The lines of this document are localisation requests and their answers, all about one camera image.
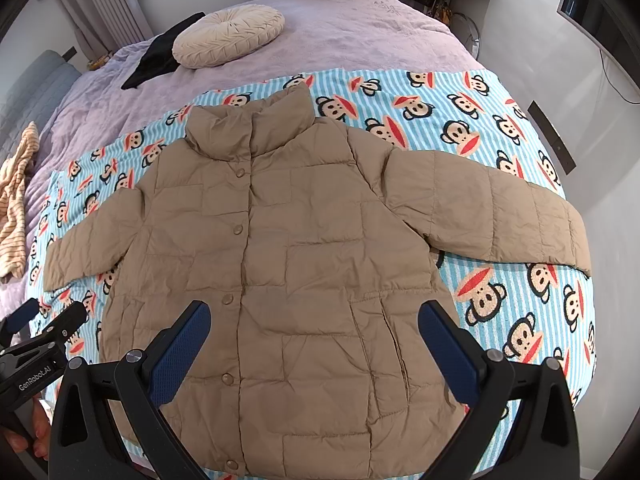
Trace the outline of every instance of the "yellow striped cloth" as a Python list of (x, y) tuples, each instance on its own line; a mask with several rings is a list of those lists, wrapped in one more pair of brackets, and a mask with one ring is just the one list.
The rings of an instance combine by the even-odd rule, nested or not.
[(21, 278), (27, 257), (24, 235), (24, 172), (38, 151), (38, 129), (31, 122), (22, 132), (15, 155), (0, 168), (0, 279)]

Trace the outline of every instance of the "jacket collar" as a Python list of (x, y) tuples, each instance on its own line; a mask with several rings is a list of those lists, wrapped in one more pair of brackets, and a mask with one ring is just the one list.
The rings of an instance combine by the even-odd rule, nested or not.
[(193, 149), (216, 160), (248, 160), (283, 146), (314, 122), (306, 85), (281, 90), (242, 107), (194, 107), (186, 125)]

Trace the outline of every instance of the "blue gripper pad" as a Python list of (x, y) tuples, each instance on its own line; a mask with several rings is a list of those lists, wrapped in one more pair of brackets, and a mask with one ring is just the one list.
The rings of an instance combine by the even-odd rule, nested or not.
[(201, 303), (171, 342), (149, 379), (149, 398), (156, 408), (174, 400), (211, 327), (211, 312)]
[(480, 396), (476, 368), (429, 303), (418, 311), (418, 329), (453, 396), (470, 408), (475, 406)]
[(11, 334), (17, 334), (22, 327), (27, 325), (38, 313), (40, 304), (35, 298), (31, 298), (23, 303), (18, 309), (6, 318), (5, 328)]

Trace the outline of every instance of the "jacket pocket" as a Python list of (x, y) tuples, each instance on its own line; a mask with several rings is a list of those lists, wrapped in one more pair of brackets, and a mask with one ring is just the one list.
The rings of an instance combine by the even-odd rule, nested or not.
[(380, 298), (351, 303), (351, 313), (369, 365), (380, 416), (404, 410), (409, 403), (406, 371)]

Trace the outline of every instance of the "beige down jacket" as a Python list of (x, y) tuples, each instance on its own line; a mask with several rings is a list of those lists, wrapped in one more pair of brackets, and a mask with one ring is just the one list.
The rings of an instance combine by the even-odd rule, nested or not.
[(209, 338), (163, 408), (200, 465), (388, 478), (427, 469), (463, 417), (417, 329), (425, 300), (457, 319), (430, 246), (590, 270), (582, 220), (556, 194), (316, 118), (300, 85), (195, 107), (135, 189), (49, 247), (45, 288), (122, 260), (103, 360), (209, 304)]

